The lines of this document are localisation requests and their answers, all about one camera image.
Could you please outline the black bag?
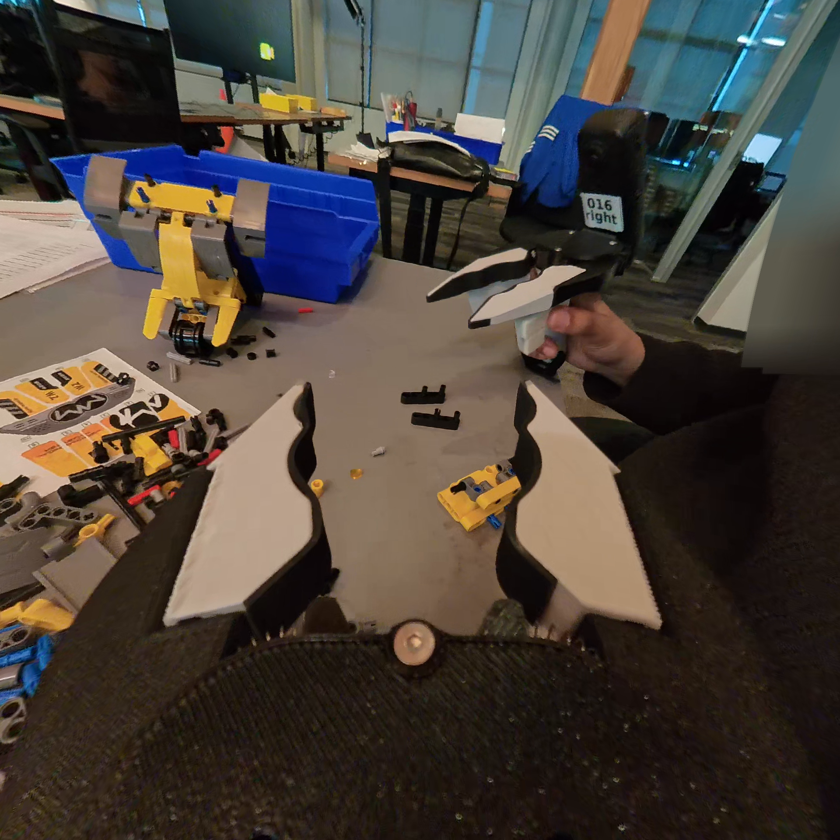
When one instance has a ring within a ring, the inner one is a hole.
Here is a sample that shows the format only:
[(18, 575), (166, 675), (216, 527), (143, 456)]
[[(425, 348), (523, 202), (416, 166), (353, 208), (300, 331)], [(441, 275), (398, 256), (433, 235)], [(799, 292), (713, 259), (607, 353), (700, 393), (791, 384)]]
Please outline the black bag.
[(391, 143), (391, 160), (399, 168), (474, 184), (490, 179), (490, 167), (486, 161), (456, 145), (436, 139)]

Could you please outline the black television screen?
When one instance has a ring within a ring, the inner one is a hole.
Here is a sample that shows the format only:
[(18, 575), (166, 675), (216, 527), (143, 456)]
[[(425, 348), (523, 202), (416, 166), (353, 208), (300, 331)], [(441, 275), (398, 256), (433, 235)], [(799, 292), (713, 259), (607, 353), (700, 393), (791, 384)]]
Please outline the black television screen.
[(179, 60), (296, 82), (291, 1), (164, 1)]

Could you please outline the person's right hand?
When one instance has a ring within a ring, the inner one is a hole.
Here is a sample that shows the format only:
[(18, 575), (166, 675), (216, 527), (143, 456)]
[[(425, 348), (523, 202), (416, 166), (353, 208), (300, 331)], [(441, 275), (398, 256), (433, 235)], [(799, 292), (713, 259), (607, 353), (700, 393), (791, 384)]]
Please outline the person's right hand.
[(585, 373), (624, 387), (642, 366), (641, 336), (610, 309), (599, 294), (586, 293), (553, 308), (542, 344), (529, 357), (552, 361), (560, 353), (554, 334), (564, 338), (566, 360)]

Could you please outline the dark computer monitor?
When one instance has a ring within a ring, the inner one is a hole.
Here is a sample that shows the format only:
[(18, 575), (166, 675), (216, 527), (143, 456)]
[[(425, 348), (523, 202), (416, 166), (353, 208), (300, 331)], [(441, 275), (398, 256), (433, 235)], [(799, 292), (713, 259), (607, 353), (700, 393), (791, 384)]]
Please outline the dark computer monitor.
[(182, 141), (172, 40), (165, 30), (45, 3), (62, 110), (79, 151)]

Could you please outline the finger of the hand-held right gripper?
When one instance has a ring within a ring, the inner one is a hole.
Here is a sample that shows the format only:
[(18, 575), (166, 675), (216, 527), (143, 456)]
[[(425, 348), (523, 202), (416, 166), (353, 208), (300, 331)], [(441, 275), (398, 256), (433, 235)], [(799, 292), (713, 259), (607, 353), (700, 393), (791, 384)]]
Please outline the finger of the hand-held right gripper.
[(513, 285), (494, 291), (469, 316), (470, 329), (523, 319), (548, 312), (578, 294), (579, 280), (587, 277), (580, 266), (552, 266), (530, 280), (515, 280)]
[(536, 265), (534, 248), (511, 248), (481, 257), (449, 275), (426, 294), (427, 302), (437, 302), (476, 291), (498, 282), (527, 277)]

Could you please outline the small blue storage bin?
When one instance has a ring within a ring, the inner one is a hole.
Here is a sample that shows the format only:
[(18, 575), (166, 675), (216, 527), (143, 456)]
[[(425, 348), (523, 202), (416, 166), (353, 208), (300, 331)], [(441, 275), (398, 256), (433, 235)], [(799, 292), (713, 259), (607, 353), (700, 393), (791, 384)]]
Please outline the small blue storage bin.
[(405, 130), (399, 122), (386, 121), (385, 134), (388, 143), (428, 141), (447, 144), (472, 154), (490, 165), (498, 164), (503, 146), (503, 143), (469, 138), (452, 132), (436, 131), (419, 125), (414, 129)]

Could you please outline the pen holder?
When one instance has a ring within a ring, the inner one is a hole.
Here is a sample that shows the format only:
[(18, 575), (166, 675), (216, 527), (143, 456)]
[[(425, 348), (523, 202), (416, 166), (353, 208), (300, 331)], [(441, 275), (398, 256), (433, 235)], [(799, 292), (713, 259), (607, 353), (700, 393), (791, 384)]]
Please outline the pen holder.
[(381, 93), (381, 105), (385, 117), (385, 132), (414, 131), (417, 128), (417, 103), (413, 91), (402, 95)]

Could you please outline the yellow brick assembly grey connectors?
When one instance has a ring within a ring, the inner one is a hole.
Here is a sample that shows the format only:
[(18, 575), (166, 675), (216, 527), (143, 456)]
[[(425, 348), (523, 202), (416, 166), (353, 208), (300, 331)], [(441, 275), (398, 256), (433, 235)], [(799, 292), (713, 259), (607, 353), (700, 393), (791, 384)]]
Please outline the yellow brick assembly grey connectors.
[(475, 470), (437, 493), (437, 501), (464, 530), (489, 524), (499, 530), (499, 516), (521, 489), (509, 459)]

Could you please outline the blue jacket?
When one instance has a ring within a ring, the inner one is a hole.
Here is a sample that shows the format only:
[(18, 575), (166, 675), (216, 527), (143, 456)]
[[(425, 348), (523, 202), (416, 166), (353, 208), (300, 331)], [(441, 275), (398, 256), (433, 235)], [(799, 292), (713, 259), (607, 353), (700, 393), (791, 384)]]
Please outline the blue jacket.
[(565, 95), (555, 102), (520, 162), (524, 202), (535, 197), (552, 209), (572, 203), (579, 175), (578, 135), (586, 120), (603, 109), (601, 103)]

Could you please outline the pile of building brick pieces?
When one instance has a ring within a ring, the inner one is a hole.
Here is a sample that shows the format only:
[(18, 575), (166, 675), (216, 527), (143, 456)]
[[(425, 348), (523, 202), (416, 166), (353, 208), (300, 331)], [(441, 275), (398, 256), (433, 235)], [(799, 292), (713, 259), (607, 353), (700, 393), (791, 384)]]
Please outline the pile of building brick pieces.
[(55, 648), (125, 550), (184, 480), (249, 425), (212, 409), (106, 428), (92, 467), (41, 496), (26, 476), (2, 485), (2, 753), (19, 739)]

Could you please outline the wooden post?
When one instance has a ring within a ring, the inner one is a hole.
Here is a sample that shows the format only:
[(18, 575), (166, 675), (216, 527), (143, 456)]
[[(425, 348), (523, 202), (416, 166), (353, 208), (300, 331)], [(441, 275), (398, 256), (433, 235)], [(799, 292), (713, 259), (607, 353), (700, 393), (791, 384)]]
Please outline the wooden post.
[(587, 67), (581, 99), (613, 105), (626, 94), (634, 70), (629, 67), (650, 1), (610, 1)]

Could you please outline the printed paper sheets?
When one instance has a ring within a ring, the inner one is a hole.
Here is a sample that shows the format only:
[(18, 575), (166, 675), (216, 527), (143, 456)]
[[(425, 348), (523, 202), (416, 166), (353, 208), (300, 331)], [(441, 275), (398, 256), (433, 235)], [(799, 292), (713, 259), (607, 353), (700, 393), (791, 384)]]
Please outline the printed paper sheets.
[(1, 298), (37, 291), (111, 262), (74, 200), (1, 201)]

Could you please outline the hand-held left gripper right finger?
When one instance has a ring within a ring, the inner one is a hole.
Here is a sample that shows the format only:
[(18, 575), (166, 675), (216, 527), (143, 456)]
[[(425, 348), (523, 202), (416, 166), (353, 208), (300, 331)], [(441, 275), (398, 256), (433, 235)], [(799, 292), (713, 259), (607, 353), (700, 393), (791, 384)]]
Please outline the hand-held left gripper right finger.
[(532, 381), (518, 388), (513, 422), (521, 488), (497, 549), (505, 596), (537, 637), (570, 637), (588, 616), (660, 630), (618, 468)]

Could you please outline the wooden desk black legs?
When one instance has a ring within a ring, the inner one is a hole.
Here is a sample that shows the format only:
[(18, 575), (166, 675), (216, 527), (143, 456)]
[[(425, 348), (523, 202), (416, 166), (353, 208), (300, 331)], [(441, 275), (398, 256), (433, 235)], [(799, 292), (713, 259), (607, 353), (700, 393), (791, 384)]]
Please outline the wooden desk black legs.
[(296, 125), (304, 137), (314, 137), (314, 154), (320, 172), (324, 171), (327, 160), (325, 137), (343, 131), (350, 118), (341, 108), (327, 107), (319, 108), (317, 113), (289, 114), (268, 110), (259, 102), (190, 101), (182, 103), (180, 110), (183, 123), (212, 124), (218, 127), (260, 126), (264, 152), (267, 160), (272, 163), (290, 162), (291, 145), (283, 129), (288, 125)]
[(388, 259), (394, 257), (394, 195), (407, 198), (401, 258), (430, 267), (435, 262), (445, 205), (460, 202), (466, 207), (468, 200), (474, 197), (475, 184), (472, 182), (392, 166), (384, 160), (368, 161), (348, 152), (330, 152), (327, 165), (372, 184), (380, 221), (381, 251)]

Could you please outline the yellow toy vehicle model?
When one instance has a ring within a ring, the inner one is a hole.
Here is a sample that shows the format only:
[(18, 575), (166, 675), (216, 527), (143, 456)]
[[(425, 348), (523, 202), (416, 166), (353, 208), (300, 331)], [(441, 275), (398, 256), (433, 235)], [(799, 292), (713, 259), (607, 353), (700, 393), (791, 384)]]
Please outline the yellow toy vehicle model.
[(252, 260), (266, 255), (270, 185), (238, 179), (233, 192), (128, 176), (128, 160), (93, 154), (82, 205), (95, 224), (128, 246), (143, 268), (158, 272), (143, 335), (166, 331), (173, 351), (209, 362), (232, 339), (244, 307), (265, 289)]

